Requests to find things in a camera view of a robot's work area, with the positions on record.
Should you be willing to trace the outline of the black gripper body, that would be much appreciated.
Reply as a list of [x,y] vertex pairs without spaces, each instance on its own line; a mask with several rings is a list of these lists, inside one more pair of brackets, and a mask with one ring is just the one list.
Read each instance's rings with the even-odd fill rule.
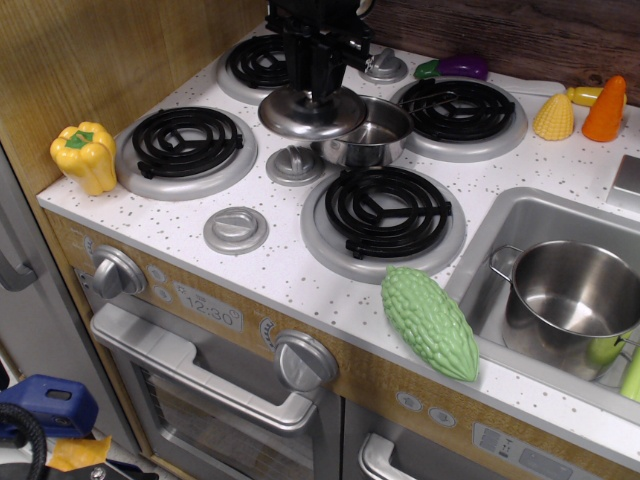
[[360,1],[268,1],[267,28],[313,38],[316,46],[337,50],[345,65],[365,70],[374,34],[357,10]]

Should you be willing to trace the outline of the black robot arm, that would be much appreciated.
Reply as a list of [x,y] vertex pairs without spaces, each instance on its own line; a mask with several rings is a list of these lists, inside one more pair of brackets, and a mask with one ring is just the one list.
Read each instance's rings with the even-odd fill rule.
[[373,31],[363,15],[371,9],[359,1],[270,1],[266,26],[283,39],[291,88],[324,102],[342,87],[348,66],[367,71]]

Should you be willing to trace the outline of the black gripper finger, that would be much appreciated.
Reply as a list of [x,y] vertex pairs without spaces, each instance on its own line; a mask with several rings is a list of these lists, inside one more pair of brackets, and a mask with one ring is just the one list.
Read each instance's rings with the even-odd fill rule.
[[346,66],[337,50],[312,48],[312,99],[326,100],[342,85]]
[[314,91],[313,64],[316,42],[294,34],[284,35],[284,53],[290,86],[296,91]]

